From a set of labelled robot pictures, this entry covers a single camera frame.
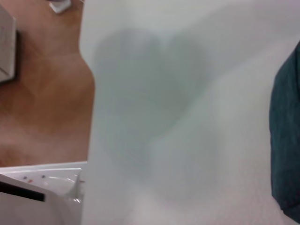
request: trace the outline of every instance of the white device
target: white device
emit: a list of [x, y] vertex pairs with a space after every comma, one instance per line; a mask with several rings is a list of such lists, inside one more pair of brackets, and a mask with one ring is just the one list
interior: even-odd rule
[[16, 20], [0, 5], [0, 83], [15, 78]]
[[85, 162], [0, 168], [3, 225], [79, 225]]

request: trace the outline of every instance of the dark green fabric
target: dark green fabric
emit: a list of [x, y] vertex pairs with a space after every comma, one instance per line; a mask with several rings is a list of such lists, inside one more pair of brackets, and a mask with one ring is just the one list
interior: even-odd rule
[[300, 45], [274, 81], [270, 103], [271, 187], [283, 212], [300, 223]]

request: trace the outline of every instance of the wooden floor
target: wooden floor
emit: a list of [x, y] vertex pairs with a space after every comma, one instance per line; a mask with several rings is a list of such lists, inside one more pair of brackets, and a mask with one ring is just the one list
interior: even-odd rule
[[18, 80], [0, 86], [0, 166], [87, 159], [94, 83], [72, 1], [56, 15], [45, 0], [0, 0], [21, 34]]

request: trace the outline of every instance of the black slot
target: black slot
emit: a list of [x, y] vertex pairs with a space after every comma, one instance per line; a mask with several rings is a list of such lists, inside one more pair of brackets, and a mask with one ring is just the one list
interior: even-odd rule
[[0, 192], [9, 194], [9, 195], [16, 195], [23, 198], [28, 198], [40, 202], [45, 201], [45, 195], [43, 193], [39, 193], [36, 191], [28, 190], [22, 187], [18, 187], [15, 185], [7, 184], [0, 181]]

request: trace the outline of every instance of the white wall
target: white wall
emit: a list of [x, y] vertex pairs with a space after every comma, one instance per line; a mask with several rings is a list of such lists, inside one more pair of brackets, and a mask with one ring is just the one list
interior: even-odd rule
[[87, 0], [82, 224], [293, 224], [271, 197], [268, 110], [299, 24], [296, 0]]

